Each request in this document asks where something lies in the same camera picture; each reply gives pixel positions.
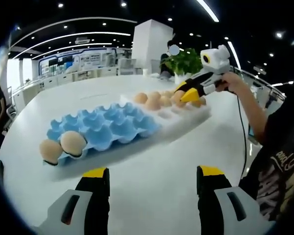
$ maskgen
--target black ceiling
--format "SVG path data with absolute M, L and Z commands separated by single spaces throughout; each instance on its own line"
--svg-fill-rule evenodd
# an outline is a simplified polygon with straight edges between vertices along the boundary
M 196 0 L 124 0 L 126 7 L 121 7 L 121 0 L 36 0 L 27 4 L 27 9 L 20 13 L 17 24 L 21 30 L 12 33 L 12 43 L 24 35 L 55 22 L 79 17 L 113 17 L 137 23 L 114 20 L 81 20 L 58 24 L 43 29 L 17 43 L 28 48 L 45 40 L 79 32 L 110 31 L 129 33 L 128 36 L 88 35 L 94 43 L 124 44 L 130 48 L 134 27 L 149 19 L 154 19 L 174 29 L 175 40 L 182 42 L 181 47 L 193 47 L 198 52 L 205 44 L 212 42 L 213 47 L 227 44 L 229 37 L 233 43 L 243 70 L 257 74 L 254 66 L 262 66 L 267 75 L 260 75 L 270 83 L 287 82 L 294 79 L 294 1 L 259 1 L 259 0 L 205 0 L 219 19 L 214 22 Z M 277 39 L 277 31 L 284 32 L 282 39 Z M 40 52 L 69 46 L 74 37 L 55 40 L 34 50 Z M 30 57 L 28 53 L 20 56 Z

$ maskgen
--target round white table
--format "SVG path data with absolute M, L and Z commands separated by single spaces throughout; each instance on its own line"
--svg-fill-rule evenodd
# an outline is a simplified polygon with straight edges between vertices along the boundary
M 110 169 L 109 234 L 200 234 L 196 167 L 216 166 L 232 185 L 240 180 L 244 139 L 236 97 L 228 92 L 206 97 L 212 116 L 171 143 L 118 149 L 68 167 L 43 165 L 39 144 L 50 121 L 80 109 L 118 102 L 121 93 L 174 89 L 173 83 L 140 75 L 101 77 L 39 93 L 18 115 L 0 150 L 4 187 L 21 218 L 39 226 L 48 207 L 66 190 L 75 189 L 82 173 Z M 247 119 L 242 110 L 245 132 Z

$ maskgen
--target desk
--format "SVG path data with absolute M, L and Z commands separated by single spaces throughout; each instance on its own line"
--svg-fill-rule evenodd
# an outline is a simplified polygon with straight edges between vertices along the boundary
M 80 168 L 57 168 L 43 165 L 39 154 L 39 143 L 53 118 L 118 101 L 120 93 L 174 87 L 164 80 L 130 75 L 83 80 L 40 92 L 18 115 L 0 151 L 4 187 L 25 222 L 39 226 L 48 207 L 74 189 L 83 172 L 107 166 L 109 234 L 200 234 L 196 167 L 219 167 L 237 185 L 244 163 L 238 104 L 231 93 L 210 94 L 211 118 L 178 140 L 130 156 L 120 149 L 117 161 L 103 154 L 83 161 Z M 247 134 L 244 112 L 243 120 Z

